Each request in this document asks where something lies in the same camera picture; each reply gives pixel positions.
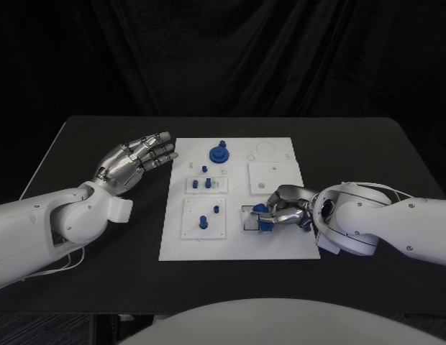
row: robot finger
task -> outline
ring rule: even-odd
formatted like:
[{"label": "robot finger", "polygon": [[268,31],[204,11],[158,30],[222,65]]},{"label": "robot finger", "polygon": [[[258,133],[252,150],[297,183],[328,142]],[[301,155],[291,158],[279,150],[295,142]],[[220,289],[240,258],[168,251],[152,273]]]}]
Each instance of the robot finger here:
[{"label": "robot finger", "polygon": [[160,165],[162,165],[164,163],[167,163],[168,161],[171,161],[175,157],[178,156],[178,154],[175,152],[170,153],[168,155],[164,156],[158,156],[157,158],[154,158],[152,160],[147,160],[141,166],[142,169],[145,171],[151,170],[152,168],[158,167]]},{"label": "robot finger", "polygon": [[274,213],[250,212],[250,218],[263,223],[298,224],[304,216],[304,211],[298,208],[285,208]]},{"label": "robot finger", "polygon": [[138,159],[142,158],[147,155],[148,150],[151,150],[155,145],[158,145],[161,142],[165,142],[170,138],[170,134],[167,132],[161,132],[134,140],[126,144],[129,156],[136,157]]},{"label": "robot finger", "polygon": [[147,151],[147,154],[141,157],[139,162],[144,163],[147,160],[151,160],[167,151],[171,151],[173,148],[174,148],[173,144],[167,144],[164,146],[157,147],[155,149],[149,149]]}]

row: robotic arm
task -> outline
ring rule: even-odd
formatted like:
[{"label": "robotic arm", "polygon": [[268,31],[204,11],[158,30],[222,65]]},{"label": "robotic arm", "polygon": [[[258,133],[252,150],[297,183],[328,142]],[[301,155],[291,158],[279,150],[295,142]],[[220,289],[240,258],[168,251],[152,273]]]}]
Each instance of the robotic arm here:
[{"label": "robotic arm", "polygon": [[[126,223],[132,202],[118,197],[145,171],[177,157],[167,132],[118,145],[77,188],[0,205],[0,286],[18,280],[93,241],[108,221]],[[53,230],[64,239],[53,243]]]},{"label": "robotic arm", "polygon": [[383,239],[408,257],[446,265],[446,201],[408,198],[395,203],[386,195],[354,183],[341,183],[320,193],[281,185],[266,201],[256,221],[276,224],[314,223],[317,245],[337,254],[340,249],[372,255]]}]

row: blue object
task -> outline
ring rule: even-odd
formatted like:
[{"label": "blue object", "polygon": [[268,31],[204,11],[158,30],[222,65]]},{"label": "blue object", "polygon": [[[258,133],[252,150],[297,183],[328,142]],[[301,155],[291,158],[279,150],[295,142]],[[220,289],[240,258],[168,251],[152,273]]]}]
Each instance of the blue object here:
[{"label": "blue object", "polygon": [[224,161],[227,161],[227,157],[230,156],[227,150],[226,150],[226,143],[224,141],[219,142],[219,146],[210,148],[209,151],[209,160],[213,163],[224,163]]},{"label": "blue object", "polygon": [[207,228],[207,219],[204,218],[204,216],[200,217],[198,227],[200,227],[200,229]]},{"label": "blue object", "polygon": [[[253,207],[252,207],[252,211],[253,212],[266,212],[266,207],[263,204],[258,203]],[[259,230],[262,232],[271,231],[272,229],[272,223],[263,223],[262,221],[256,222],[256,225],[259,227]]]}]

